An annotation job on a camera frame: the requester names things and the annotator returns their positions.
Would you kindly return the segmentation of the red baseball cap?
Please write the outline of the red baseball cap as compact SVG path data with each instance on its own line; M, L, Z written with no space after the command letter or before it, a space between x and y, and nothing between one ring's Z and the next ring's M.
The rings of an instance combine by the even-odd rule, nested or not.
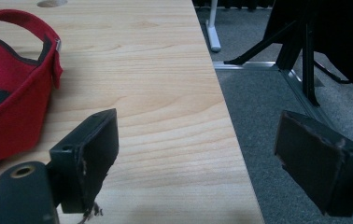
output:
M0 21L18 25L38 37L43 49L36 60L20 56L0 39L0 161L37 143L51 90L60 86L61 38L37 16L1 9Z

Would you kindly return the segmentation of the black tripod stand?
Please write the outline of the black tripod stand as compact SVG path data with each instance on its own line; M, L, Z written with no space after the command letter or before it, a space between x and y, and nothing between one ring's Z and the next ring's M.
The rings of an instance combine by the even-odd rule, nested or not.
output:
M313 9L304 9L302 12L293 15L291 12L282 12L280 9L273 7L262 41L242 55L224 63L243 65L270 45L281 43L282 48L275 64L281 70L290 70L296 63L299 53L302 52L303 94L313 106L319 106L315 93L315 67L339 83L349 84L350 81L340 79L314 59L315 21L316 12Z

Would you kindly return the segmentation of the dark curtain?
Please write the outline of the dark curtain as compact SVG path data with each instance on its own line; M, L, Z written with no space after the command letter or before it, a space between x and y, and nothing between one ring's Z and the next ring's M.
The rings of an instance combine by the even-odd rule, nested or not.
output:
M275 0L265 35L312 16L314 51L353 83L353 0Z

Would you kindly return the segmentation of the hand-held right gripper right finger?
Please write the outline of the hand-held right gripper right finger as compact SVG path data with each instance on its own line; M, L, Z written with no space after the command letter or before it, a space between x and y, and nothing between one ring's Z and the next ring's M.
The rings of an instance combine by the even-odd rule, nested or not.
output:
M353 215L353 141L321 122L284 110L275 155L322 214Z

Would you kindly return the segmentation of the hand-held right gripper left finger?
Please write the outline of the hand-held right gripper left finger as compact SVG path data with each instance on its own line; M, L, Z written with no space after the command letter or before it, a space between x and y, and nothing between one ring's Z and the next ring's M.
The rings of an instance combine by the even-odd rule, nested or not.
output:
M95 202L119 153L117 110L90 115L50 151L47 164L53 201L85 224L102 209Z

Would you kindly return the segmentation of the aluminium floor rail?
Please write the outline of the aluminium floor rail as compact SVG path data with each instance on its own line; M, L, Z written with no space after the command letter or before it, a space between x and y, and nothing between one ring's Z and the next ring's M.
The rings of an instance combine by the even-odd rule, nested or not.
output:
M295 97L302 105L306 115L313 119L316 119L317 121L320 121L321 123L327 125L332 129L335 129L335 126L333 125L331 120L327 117L325 112L319 106L314 106L304 95L303 82L296 76L294 71L281 70L280 73L283 76L283 78L286 79Z
M226 64L225 62L213 62L216 70L277 70L275 62L246 62L243 64Z

